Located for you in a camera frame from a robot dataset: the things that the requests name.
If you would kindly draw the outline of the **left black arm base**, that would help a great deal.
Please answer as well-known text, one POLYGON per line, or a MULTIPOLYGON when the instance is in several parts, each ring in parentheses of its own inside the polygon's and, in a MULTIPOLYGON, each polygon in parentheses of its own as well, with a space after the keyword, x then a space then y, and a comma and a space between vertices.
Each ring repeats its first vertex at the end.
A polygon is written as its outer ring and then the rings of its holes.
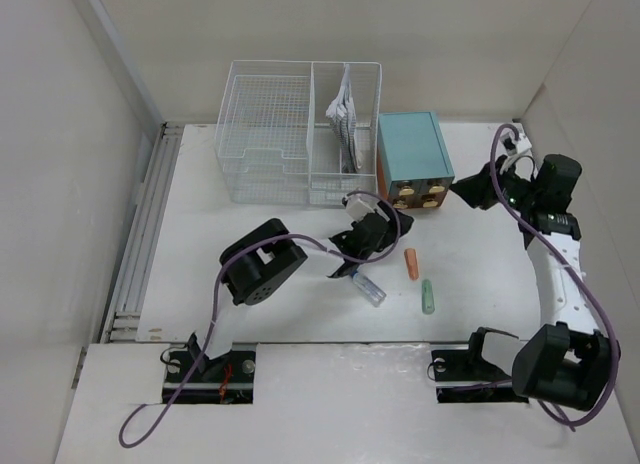
MULTIPOLYGON (((189 378, 175 404, 245 405, 254 398, 257 347, 239 345, 215 360, 204 358, 189 378)), ((193 358, 185 345, 172 346, 162 352, 165 366, 162 403, 167 404, 186 376, 193 358)))

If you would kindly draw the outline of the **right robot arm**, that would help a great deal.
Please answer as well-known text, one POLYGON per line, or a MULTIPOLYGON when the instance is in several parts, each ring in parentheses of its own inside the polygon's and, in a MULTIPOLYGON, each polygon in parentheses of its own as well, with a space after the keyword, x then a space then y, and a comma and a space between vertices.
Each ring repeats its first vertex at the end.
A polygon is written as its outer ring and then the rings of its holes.
POLYGON ((581 231, 568 211, 582 167, 572 158, 549 154, 538 173, 524 179, 512 168, 503 170, 506 161, 499 157, 495 165, 485 165, 451 189, 470 207, 482 210, 504 199, 521 218, 541 327, 520 349, 502 351, 486 343, 470 347, 463 353, 463 365, 477 378, 500 368, 510 375, 520 397, 589 411, 610 379, 611 342, 581 289, 581 231))

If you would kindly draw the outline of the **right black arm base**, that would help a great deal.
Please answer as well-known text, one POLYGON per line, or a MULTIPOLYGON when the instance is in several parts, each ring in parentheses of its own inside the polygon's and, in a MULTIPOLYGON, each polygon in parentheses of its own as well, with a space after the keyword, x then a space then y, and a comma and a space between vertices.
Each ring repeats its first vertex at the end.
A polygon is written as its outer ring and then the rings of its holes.
POLYGON ((480 327, 466 343, 431 346, 427 377, 439 404, 527 404, 512 389, 512 366, 524 342, 506 331, 480 327))

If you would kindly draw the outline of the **grey setup guide booklet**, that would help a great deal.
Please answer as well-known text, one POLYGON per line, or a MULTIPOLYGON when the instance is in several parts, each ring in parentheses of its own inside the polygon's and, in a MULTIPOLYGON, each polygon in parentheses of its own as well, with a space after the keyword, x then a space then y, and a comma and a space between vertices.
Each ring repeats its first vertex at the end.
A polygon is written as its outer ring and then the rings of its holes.
POLYGON ((357 114, 349 64, 344 65, 338 93, 326 109, 325 117, 339 141, 341 172, 358 173, 363 166, 363 151, 356 138, 357 114))

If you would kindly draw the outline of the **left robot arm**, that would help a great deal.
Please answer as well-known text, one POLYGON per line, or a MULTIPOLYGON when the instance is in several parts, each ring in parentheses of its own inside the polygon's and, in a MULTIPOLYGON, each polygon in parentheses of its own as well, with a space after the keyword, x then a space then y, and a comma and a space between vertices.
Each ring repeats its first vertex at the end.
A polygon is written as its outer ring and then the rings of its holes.
MULTIPOLYGON (((412 228, 414 219, 400 211, 370 212, 355 220, 351 228, 329 238, 337 249, 329 254, 343 264, 329 277, 351 276, 366 263, 378 262, 390 254, 401 237, 412 228)), ((229 324, 218 325, 220 288, 226 286, 235 306, 254 306, 270 297, 308 259, 296 242, 306 241, 324 251, 319 241, 302 234, 292 234, 278 218, 272 218, 236 243, 220 256, 221 269, 213 284, 212 316, 203 346, 192 335, 187 344, 189 368, 204 382, 211 382, 223 371, 233 344, 229 324)))

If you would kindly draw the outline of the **clear blue-cap spray bottle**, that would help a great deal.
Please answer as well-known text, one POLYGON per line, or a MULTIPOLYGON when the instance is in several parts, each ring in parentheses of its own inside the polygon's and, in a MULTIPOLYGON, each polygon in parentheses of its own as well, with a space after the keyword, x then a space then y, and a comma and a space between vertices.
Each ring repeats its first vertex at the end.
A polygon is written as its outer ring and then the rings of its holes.
POLYGON ((374 307, 379 307, 387 297, 386 293, 362 272, 353 272, 351 281, 374 307))

